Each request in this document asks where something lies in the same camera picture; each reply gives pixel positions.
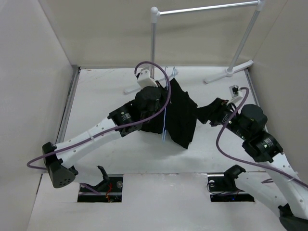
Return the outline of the black trousers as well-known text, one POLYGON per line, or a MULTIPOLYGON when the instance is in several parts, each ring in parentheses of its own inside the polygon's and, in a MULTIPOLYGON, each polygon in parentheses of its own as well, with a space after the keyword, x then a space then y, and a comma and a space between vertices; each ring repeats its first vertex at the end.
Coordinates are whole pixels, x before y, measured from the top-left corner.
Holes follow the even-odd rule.
POLYGON ((198 107, 175 79, 171 80, 170 84, 171 98, 167 106, 166 130, 176 144, 188 149, 193 140, 197 120, 203 124, 207 123, 214 108, 211 104, 198 107))

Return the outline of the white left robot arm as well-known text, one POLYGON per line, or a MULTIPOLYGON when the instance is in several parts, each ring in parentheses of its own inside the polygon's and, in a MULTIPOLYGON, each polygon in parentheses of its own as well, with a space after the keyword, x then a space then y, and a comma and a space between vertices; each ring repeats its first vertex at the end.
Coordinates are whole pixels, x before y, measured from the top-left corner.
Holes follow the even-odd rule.
POLYGON ((54 188, 62 188, 78 175, 74 165, 104 144, 141 130, 142 126, 164 111, 171 91, 163 87, 145 87, 134 100, 110 112, 94 127, 58 144, 42 146, 44 164, 54 188))

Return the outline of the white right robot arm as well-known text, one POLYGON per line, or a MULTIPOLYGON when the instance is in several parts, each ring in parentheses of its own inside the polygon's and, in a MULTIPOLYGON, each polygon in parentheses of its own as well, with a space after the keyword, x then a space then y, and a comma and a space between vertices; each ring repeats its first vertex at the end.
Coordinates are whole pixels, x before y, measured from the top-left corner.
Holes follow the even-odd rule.
POLYGON ((243 140, 244 151, 253 159, 252 166, 264 169, 279 189, 272 191, 252 179, 246 170, 234 165, 224 172, 223 185, 228 190, 240 189, 269 208, 287 231, 308 229, 308 185, 301 181, 289 164, 283 148, 264 127, 268 118, 254 104, 233 103, 216 98, 210 105, 199 108, 199 120, 209 122, 221 131, 228 129, 243 140))

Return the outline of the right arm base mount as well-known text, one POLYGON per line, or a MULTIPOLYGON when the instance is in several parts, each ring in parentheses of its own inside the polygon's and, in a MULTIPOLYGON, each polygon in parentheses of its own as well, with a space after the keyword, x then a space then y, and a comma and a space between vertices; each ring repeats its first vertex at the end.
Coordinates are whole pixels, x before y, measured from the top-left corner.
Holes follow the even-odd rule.
POLYGON ((246 170, 234 165, 223 173, 210 173, 207 175, 206 189, 210 193, 212 203, 226 202, 255 202, 253 196, 236 187, 235 179, 246 170))

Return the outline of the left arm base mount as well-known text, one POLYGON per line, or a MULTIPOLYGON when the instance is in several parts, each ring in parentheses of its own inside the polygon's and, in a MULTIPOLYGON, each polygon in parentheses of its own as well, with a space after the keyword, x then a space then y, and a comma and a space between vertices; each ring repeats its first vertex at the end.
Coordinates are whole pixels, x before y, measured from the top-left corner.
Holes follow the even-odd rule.
POLYGON ((108 175, 102 166, 98 166, 102 180, 95 186, 80 186, 79 203, 121 203, 124 175, 108 175))

